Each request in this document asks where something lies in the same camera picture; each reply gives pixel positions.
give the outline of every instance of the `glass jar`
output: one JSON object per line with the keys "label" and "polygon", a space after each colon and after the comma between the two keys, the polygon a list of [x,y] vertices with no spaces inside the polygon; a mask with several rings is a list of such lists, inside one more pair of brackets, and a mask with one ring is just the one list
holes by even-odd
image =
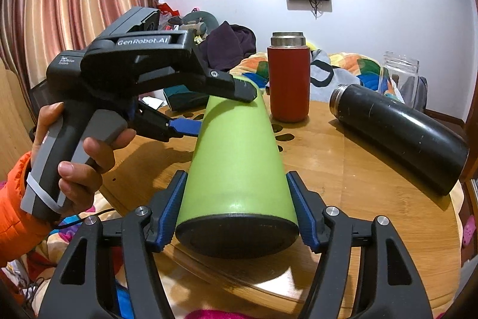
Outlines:
{"label": "glass jar", "polygon": [[385,52],[380,68],[379,94],[393,95],[409,106],[414,107],[418,89],[418,60],[411,57]]}

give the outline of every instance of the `red thermos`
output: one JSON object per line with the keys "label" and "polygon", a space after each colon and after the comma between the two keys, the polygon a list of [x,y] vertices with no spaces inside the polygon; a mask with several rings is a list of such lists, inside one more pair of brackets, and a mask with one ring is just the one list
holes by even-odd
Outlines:
{"label": "red thermos", "polygon": [[310,49],[303,33],[273,33],[267,48],[272,116],[300,122],[309,114]]}

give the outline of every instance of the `green water bottle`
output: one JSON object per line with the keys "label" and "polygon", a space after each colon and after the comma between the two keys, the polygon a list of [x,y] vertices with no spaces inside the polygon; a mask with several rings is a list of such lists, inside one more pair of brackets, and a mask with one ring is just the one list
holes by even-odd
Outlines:
{"label": "green water bottle", "polygon": [[261,91],[248,104],[211,96],[189,169],[176,238],[199,254],[254,258],[286,249],[298,234]]}

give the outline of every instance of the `black cable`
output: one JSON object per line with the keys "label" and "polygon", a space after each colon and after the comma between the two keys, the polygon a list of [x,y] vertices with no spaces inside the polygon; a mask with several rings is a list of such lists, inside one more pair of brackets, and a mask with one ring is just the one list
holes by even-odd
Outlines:
{"label": "black cable", "polygon": [[35,298],[36,293],[40,289],[40,286],[45,282],[43,277],[39,277],[34,282],[29,284],[26,288],[26,299],[22,304],[23,309],[30,309],[33,311],[33,299]]}
{"label": "black cable", "polygon": [[310,7],[314,10],[315,18],[317,19],[317,8],[320,4],[322,4],[322,0],[309,0]]}
{"label": "black cable", "polygon": [[[96,214],[92,214],[92,215],[88,215],[88,216],[99,216],[99,215],[102,215],[102,214],[105,214],[107,212],[111,212],[111,211],[115,211],[114,208],[108,208],[106,210],[103,210],[103,211],[100,211],[100,212],[97,212]],[[63,230],[64,228],[68,228],[68,227],[71,227],[71,226],[75,226],[77,225],[78,223],[81,223],[83,222],[86,218],[88,218],[87,216],[82,218],[82,219],[79,219],[79,220],[75,220],[74,222],[71,222],[71,223],[67,223],[65,225],[60,225],[60,226],[57,226],[57,228],[55,230]]]}
{"label": "black cable", "polygon": [[312,7],[312,10],[314,10],[314,15],[315,18],[317,19],[317,7],[319,5],[319,2],[317,0],[309,0],[310,7]]}

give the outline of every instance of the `white wall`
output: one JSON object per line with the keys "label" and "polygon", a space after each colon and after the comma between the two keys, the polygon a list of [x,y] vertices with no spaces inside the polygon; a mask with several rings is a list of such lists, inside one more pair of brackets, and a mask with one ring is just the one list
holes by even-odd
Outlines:
{"label": "white wall", "polygon": [[265,51],[273,31],[303,31],[328,53],[348,51],[381,61],[384,51],[420,60],[429,82],[428,108],[466,118],[477,74],[473,0],[331,0],[315,20],[307,2],[165,0],[184,15],[193,7],[219,23],[245,25]]}

